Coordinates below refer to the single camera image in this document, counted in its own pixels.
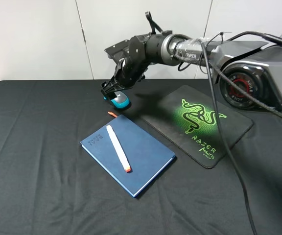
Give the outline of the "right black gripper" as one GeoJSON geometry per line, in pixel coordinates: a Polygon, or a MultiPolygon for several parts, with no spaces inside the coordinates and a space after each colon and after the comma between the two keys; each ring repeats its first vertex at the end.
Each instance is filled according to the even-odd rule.
{"type": "Polygon", "coordinates": [[[134,86],[144,73],[149,65],[145,51],[148,39],[148,35],[137,35],[129,40],[128,55],[117,65],[114,76],[101,84],[101,93],[105,97],[116,97],[116,92],[134,86]]]}

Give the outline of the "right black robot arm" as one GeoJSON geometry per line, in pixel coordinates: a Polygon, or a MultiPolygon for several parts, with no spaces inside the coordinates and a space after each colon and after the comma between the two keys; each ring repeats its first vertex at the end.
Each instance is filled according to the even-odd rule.
{"type": "Polygon", "coordinates": [[[212,82],[231,106],[249,110],[258,100],[282,113],[282,35],[252,35],[260,40],[241,41],[239,35],[221,41],[192,39],[172,31],[134,36],[106,49],[116,68],[101,92],[114,99],[116,92],[143,80],[152,64],[187,63],[210,68],[212,82]]]}

